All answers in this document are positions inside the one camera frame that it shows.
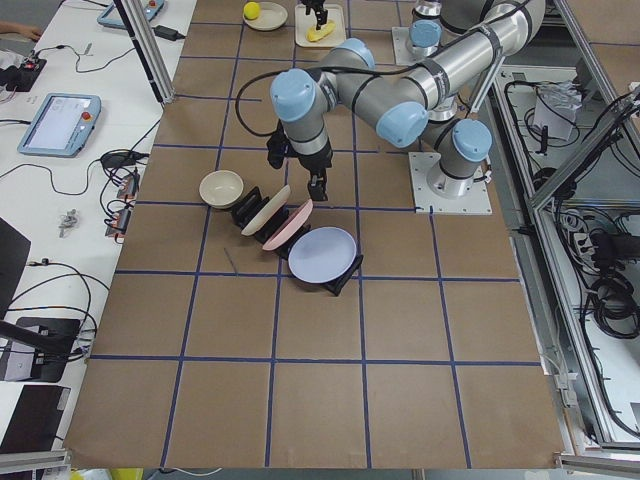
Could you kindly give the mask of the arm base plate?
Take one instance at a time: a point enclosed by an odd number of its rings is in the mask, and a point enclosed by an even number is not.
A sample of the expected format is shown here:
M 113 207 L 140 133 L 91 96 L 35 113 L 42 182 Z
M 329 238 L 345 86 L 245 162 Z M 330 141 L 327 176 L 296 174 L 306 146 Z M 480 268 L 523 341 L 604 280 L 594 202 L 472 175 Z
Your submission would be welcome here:
M 467 179 L 449 177 L 442 169 L 436 152 L 410 152 L 409 171 L 418 214 L 491 215 L 493 213 L 487 184 L 477 165 Z
M 391 36 L 396 65 L 409 66 L 426 57 L 427 49 L 413 42 L 409 27 L 393 27 Z

